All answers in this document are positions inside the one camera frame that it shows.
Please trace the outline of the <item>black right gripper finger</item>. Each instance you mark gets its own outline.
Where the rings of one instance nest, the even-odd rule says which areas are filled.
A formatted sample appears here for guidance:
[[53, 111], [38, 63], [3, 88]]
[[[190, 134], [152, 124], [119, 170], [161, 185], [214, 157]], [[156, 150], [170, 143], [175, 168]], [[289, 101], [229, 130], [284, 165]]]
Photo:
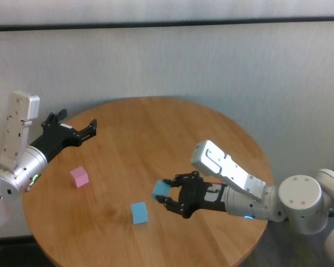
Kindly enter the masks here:
[[194, 181], [199, 178], [198, 171], [192, 171], [187, 174], [177, 174], [172, 180], [164, 179], [163, 183], [171, 186], [171, 187], [180, 187], [186, 184], [187, 182]]
[[174, 201], [170, 197], [166, 196], [156, 196], [156, 201], [162, 204], [168, 211], [174, 212], [176, 214], [181, 214], [181, 206], [177, 201]]

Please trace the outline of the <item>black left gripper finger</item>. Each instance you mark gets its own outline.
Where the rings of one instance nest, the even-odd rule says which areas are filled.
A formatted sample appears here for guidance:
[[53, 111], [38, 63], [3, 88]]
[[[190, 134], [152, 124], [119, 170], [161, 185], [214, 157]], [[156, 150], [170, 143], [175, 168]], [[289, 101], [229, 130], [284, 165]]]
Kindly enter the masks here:
[[83, 142], [96, 136], [97, 131], [97, 119], [93, 119], [87, 127], [82, 130], [74, 130], [73, 132], [73, 144], [82, 145]]
[[51, 126], [56, 126], [60, 121], [67, 117], [67, 110], [63, 108], [58, 113], [51, 112], [45, 121], [41, 123], [42, 128], [49, 128]]

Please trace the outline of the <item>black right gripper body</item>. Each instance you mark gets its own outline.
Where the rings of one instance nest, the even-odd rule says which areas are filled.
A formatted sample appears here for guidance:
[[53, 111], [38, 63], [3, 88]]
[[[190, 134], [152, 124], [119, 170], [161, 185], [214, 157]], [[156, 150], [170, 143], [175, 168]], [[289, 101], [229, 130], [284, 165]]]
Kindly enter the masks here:
[[201, 177], [185, 179], [178, 198], [179, 214], [188, 219], [199, 209], [226, 212], [225, 201], [222, 201], [226, 187], [225, 184], [206, 182]]

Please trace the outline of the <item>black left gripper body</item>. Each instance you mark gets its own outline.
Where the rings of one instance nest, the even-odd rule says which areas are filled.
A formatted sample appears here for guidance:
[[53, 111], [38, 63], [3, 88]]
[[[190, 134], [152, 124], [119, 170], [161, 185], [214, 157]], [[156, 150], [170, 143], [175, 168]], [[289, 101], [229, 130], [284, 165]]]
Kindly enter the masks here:
[[35, 139], [31, 146], [43, 153], [47, 162], [50, 162], [63, 149], [70, 146], [79, 147], [81, 144], [77, 130], [58, 124], [45, 127], [42, 135]]

